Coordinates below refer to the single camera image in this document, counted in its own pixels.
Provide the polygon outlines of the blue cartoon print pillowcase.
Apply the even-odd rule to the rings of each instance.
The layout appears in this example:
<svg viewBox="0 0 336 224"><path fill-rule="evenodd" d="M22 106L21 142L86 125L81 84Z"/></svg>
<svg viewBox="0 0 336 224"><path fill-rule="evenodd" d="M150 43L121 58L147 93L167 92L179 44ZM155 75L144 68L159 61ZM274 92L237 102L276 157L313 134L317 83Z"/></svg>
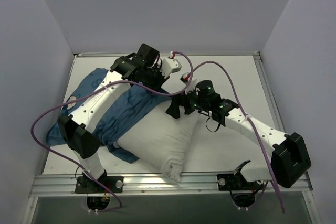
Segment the blue cartoon print pillowcase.
<svg viewBox="0 0 336 224"><path fill-rule="evenodd" d="M66 102L73 101L93 93L94 90L99 87L99 84L103 81L107 73L107 69L96 68L80 82ZM121 88L122 85L125 87L127 86L127 84L121 84L119 88ZM143 117L151 112L157 105L165 101L170 101L171 98L168 96L153 94L139 86L132 85L130 88L126 88L127 90L122 91L121 96L113 102L107 112L105 112L105 114L100 118L93 135L98 138L102 145L106 146L109 152L114 156L132 164L139 158L121 147L115 147L113 144ZM82 104L83 101L79 101L74 105L69 104L67 106L63 106L61 108L61 114L69 115ZM66 143L61 136L57 122L48 131L45 141L50 146Z"/></svg>

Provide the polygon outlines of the white pillow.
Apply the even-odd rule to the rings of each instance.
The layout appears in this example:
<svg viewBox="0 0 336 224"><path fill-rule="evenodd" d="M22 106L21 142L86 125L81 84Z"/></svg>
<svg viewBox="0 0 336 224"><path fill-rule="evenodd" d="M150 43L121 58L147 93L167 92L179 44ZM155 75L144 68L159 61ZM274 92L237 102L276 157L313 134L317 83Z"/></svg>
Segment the white pillow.
<svg viewBox="0 0 336 224"><path fill-rule="evenodd" d="M199 114L175 119L166 113L170 101L157 105L150 113L117 140L118 145L140 160L156 168L167 178L181 181L180 174L186 160L192 133Z"/></svg>

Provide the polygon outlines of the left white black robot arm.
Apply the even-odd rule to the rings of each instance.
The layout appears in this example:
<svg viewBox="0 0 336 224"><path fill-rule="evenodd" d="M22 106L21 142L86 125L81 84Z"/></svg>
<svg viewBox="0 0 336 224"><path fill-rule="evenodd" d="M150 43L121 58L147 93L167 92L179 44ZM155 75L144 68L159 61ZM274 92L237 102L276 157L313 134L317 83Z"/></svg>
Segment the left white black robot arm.
<svg viewBox="0 0 336 224"><path fill-rule="evenodd" d="M97 86L94 95L73 103L72 111L58 119L61 136L89 173L87 186L100 192L106 185L106 170L98 155L101 145L113 143L144 117L163 95L162 84L177 66L174 53L160 60L160 53L142 44L136 53L115 60Z"/></svg>

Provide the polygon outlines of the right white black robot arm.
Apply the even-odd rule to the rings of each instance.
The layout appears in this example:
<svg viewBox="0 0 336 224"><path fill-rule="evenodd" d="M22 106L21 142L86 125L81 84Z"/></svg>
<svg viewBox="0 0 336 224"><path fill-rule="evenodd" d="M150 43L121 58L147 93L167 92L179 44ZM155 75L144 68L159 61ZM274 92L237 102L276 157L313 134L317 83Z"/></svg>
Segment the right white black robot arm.
<svg viewBox="0 0 336 224"><path fill-rule="evenodd" d="M252 161L240 164L233 175L236 187L244 189L258 180L273 180L284 188L290 188L310 167L311 160L303 137L272 128L244 113L241 106L216 93L210 80L199 82L194 89L175 95L166 113L180 118L180 107L190 115L198 112L232 129L259 145L270 166Z"/></svg>

